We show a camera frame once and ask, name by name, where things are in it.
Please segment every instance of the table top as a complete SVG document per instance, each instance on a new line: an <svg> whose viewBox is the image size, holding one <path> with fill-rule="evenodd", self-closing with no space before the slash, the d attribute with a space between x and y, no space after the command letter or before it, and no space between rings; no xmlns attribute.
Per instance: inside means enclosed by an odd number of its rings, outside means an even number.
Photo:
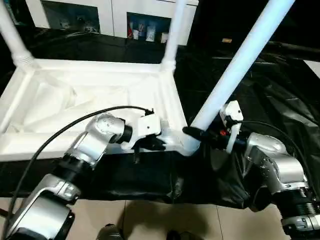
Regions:
<svg viewBox="0 0 320 240"><path fill-rule="evenodd" d="M93 33L26 28L19 31L36 58L158 64L165 51L163 44ZM0 80L1 93L15 68L3 42L0 42L0 50L3 50L6 59L0 66L3 76ZM174 77L188 124L233 54L233 51L220 48L213 54L194 45L179 48ZM304 163L307 175L317 193L320 193L317 176L320 170L320 142L315 141L320 137L318 82L317 75L302 60L265 51L230 99L239 101L246 120L274 124L294 138L307 154L307 162ZM270 129L252 126L247 130L281 139ZM29 194L58 161L37 161L20 195ZM27 159L0 163L0 197L11 195L27 163ZM142 153L139 164L134 164L132 154L106 155L83 198L210 203L245 208L252 204L251 196L260 185L259 174L250 169L241 153L221 157L212 147L203 144L201 151L190 158L176 152Z"/></svg>

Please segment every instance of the floor tile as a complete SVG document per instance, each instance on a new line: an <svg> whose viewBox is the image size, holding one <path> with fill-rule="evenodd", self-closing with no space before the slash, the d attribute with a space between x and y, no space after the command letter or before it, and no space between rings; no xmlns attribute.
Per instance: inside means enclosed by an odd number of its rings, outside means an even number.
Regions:
<svg viewBox="0 0 320 240"><path fill-rule="evenodd" d="M223 240L288 240L273 204L260 212L218 206Z"/></svg>
<svg viewBox="0 0 320 240"><path fill-rule="evenodd" d="M126 239L165 240L170 230L188 231L206 240L222 239L215 205L126 202L124 217Z"/></svg>
<svg viewBox="0 0 320 240"><path fill-rule="evenodd" d="M0 208L8 209L10 198L0 197ZM122 214L125 201L96 201L78 200L72 207L75 221L68 234L67 240L95 240L98 232L107 224L123 226ZM2 230L5 219L0 217Z"/></svg>

